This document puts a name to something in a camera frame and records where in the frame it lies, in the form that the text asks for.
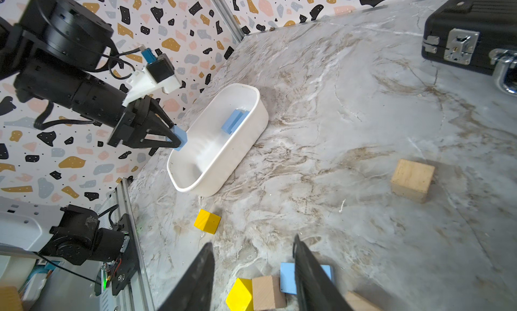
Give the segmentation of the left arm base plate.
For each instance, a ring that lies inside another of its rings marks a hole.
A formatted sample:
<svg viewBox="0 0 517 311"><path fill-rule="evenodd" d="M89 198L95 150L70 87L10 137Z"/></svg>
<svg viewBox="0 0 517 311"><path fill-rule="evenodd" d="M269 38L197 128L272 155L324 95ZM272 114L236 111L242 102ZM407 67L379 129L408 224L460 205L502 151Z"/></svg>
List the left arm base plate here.
<svg viewBox="0 0 517 311"><path fill-rule="evenodd" d="M110 284L113 296L117 296L140 270L136 235L128 213L122 214L115 230L99 228L91 259L114 262L114 277Z"/></svg>

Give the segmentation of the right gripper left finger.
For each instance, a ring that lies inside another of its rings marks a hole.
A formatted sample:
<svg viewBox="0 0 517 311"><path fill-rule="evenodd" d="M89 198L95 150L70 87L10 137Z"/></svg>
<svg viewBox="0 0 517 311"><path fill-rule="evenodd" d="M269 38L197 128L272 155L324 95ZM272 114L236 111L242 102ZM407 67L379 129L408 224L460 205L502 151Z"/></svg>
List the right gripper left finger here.
<svg viewBox="0 0 517 311"><path fill-rule="evenodd" d="M208 242L158 310L210 310L214 273L214 250Z"/></svg>

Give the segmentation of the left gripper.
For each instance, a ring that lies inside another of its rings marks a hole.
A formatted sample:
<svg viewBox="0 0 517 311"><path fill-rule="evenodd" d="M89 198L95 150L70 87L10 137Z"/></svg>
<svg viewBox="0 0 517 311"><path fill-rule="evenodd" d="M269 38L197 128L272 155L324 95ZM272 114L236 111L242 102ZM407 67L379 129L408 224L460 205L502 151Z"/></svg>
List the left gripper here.
<svg viewBox="0 0 517 311"><path fill-rule="evenodd" d="M50 58L29 58L14 71L14 87L20 102L38 98L48 105L34 120L34 127L45 130L59 121L46 122L55 104L80 114L87 121L71 120L72 125L102 123L116 127L125 111L125 93L102 80ZM175 124L160 103L145 96L139 104L143 125L121 127L121 140L130 148L180 148L182 140L173 132Z"/></svg>

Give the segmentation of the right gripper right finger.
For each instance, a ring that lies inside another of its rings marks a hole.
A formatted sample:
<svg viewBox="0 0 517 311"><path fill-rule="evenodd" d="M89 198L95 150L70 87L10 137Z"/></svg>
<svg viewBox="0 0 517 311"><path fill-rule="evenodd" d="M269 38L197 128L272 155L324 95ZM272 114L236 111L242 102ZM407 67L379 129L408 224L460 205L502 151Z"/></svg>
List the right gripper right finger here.
<svg viewBox="0 0 517 311"><path fill-rule="evenodd" d="M292 254L299 310L353 310L299 235Z"/></svg>

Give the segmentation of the blue cube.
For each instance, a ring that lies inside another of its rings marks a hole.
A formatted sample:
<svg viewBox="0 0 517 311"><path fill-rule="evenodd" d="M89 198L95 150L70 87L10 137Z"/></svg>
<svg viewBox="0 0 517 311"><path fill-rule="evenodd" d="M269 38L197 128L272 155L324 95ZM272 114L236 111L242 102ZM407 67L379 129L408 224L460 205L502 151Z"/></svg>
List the blue cube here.
<svg viewBox="0 0 517 311"><path fill-rule="evenodd" d="M180 141L180 145L177 148L174 148L174 150L179 152L188 141L187 132L181 129L178 125L174 125L171 132Z"/></svg>

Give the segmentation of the blue block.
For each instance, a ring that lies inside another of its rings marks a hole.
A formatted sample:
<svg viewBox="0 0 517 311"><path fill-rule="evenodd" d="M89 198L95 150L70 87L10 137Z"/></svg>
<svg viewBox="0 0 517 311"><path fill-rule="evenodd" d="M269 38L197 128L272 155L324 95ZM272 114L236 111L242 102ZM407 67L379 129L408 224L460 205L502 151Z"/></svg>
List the blue block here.
<svg viewBox="0 0 517 311"><path fill-rule="evenodd" d="M235 109L228 117L226 122L222 125L222 131L229 135L233 134L239 128L248 114L249 111L247 110Z"/></svg>
<svg viewBox="0 0 517 311"><path fill-rule="evenodd" d="M334 269L331 265L321 265L332 283L335 283ZM280 267L280 290L283 293L296 295L295 265L294 263L281 263Z"/></svg>

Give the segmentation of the white rectangular tray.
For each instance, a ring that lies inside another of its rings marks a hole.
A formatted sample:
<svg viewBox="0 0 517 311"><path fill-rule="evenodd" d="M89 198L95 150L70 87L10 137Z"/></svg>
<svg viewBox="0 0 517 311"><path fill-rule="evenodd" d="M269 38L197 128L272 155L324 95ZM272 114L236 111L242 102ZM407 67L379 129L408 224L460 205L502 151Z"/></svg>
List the white rectangular tray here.
<svg viewBox="0 0 517 311"><path fill-rule="evenodd" d="M235 109L249 114L229 135L222 125ZM201 197L216 194L268 122L269 114L256 87L233 83L223 88L190 126L183 148L170 153L167 171L175 189Z"/></svg>

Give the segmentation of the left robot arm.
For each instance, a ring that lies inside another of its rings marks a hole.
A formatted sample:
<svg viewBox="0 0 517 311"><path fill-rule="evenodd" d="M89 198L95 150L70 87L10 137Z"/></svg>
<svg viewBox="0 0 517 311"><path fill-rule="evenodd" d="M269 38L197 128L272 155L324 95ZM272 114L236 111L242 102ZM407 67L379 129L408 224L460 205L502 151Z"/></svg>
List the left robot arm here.
<svg viewBox="0 0 517 311"><path fill-rule="evenodd" d="M21 103L47 102L33 123L38 130L56 125L49 116L59 105L78 113L80 125L110 127L110 146L182 148L186 132L151 96L181 87L170 59L138 47L145 66L125 76L128 91L119 90L97 78L127 66L112 37L109 24L74 0L30 0L18 23L1 22L1 77L14 77Z"/></svg>

